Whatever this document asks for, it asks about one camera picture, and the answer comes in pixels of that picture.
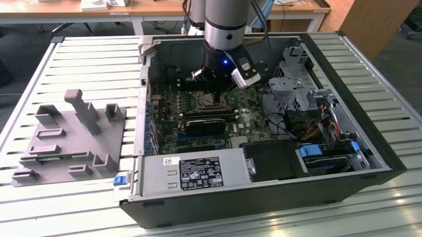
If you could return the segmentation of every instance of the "gray floor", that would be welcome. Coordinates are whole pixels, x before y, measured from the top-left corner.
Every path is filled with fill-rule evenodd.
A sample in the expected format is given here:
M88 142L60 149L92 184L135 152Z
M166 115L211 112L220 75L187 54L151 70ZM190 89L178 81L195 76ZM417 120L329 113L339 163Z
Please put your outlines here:
M0 58L7 65L13 81L0 87L0 94L21 93L39 65L44 51L48 47L51 36L48 32L57 24L44 25L45 32L37 33L33 25L0 25ZM131 23L90 23L96 36L132 35ZM172 29L175 22L160 25ZM179 32L182 24L178 24L174 33ZM422 34L406 39L409 29L405 27L398 32L387 47L378 56L374 64L391 84L402 93L415 110L422 113ZM163 34L154 30L146 23L146 34ZM60 36L88 36L90 32L83 24L73 24ZM0 131L17 103L19 96L0 96Z

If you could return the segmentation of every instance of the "white label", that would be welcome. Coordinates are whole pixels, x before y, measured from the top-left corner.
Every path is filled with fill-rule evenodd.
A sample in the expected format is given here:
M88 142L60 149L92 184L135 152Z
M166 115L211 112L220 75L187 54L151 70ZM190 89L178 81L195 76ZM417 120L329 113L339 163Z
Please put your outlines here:
M111 15L128 15L128 12L111 12Z
M179 164L180 157L166 157L163 161L164 165Z

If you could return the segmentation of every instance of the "wooden cabinet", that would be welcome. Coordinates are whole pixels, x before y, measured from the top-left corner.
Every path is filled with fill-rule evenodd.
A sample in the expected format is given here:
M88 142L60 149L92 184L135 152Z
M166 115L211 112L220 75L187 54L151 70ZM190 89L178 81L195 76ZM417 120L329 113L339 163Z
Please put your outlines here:
M374 60L419 0L326 0L331 13L319 31L343 31Z

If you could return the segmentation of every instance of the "motherboard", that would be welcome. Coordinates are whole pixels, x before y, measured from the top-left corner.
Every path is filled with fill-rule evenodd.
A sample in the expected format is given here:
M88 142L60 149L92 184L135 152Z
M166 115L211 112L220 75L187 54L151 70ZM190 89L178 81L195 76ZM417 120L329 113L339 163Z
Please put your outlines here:
M260 85L246 90L236 88L215 102L210 93L156 84L151 101L159 153L231 149L274 138L259 108L260 89Z

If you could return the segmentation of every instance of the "barcode sticker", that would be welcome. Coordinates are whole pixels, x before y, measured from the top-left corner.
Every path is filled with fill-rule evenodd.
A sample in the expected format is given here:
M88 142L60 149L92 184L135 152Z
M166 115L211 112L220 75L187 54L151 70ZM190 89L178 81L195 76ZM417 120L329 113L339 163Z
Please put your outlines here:
M164 165L179 164L180 157L166 157L164 158Z

